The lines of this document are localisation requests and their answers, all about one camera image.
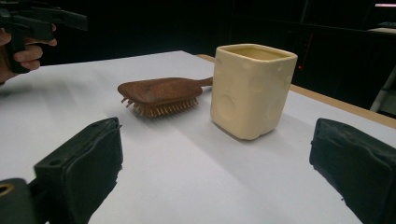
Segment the brush handle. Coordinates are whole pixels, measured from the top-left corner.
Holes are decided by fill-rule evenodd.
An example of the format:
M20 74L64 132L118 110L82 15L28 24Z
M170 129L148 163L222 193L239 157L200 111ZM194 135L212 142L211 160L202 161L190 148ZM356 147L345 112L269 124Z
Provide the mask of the brush handle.
M205 78L205 79L196 80L196 82L198 82L198 85L199 85L200 87L212 86L212 84L213 84L213 77L208 77L208 78Z

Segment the table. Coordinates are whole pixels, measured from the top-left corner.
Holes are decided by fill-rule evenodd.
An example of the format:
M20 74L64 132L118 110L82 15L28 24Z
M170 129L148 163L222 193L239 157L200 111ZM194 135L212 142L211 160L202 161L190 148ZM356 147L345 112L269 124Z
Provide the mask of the table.
M275 130L235 139L210 119L210 88L195 108L148 119L117 87L158 77L205 78L214 64L184 51L43 66L0 88L0 179L35 178L33 166L99 120L122 125L118 185L90 223L360 223L309 164L318 118L396 146L396 130L290 91Z

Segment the brush head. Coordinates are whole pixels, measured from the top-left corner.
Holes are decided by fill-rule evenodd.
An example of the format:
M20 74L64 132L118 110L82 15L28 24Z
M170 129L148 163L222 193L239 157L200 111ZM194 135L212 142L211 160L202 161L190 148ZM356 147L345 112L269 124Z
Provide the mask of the brush head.
M166 77L126 82L118 87L128 106L141 116L158 117L186 110L198 105L196 97L203 90L195 80L182 77Z

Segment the hand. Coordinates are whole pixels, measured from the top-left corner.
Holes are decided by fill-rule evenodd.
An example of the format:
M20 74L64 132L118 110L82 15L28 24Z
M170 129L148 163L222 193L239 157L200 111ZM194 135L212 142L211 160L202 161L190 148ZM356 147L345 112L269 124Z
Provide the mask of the hand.
M55 30L56 26L52 24L52 31ZM0 83L18 75L11 71L5 46L6 43L11 41L11 38L11 34L7 33L3 28L0 28ZM43 49L35 44L48 44L53 47L57 45L56 39L52 39L50 41L41 41L28 37L24 38L24 43L25 50L16 52L13 55L13 58L15 61L21 63L21 66L31 71L40 67L40 61L38 59L40 59L43 55Z

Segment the brush bristle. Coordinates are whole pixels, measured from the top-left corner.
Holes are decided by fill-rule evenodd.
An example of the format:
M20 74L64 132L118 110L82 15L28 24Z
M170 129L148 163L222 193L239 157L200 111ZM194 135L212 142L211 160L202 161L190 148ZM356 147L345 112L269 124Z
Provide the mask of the brush bristle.
M123 103L126 100L127 98L124 97L121 102ZM132 100L128 100L128 105L126 107L130 105L134 105L133 111L140 114L140 116L155 118L187 110L195 105L198 105L198 101L196 98L191 98L167 105L141 105L133 102Z

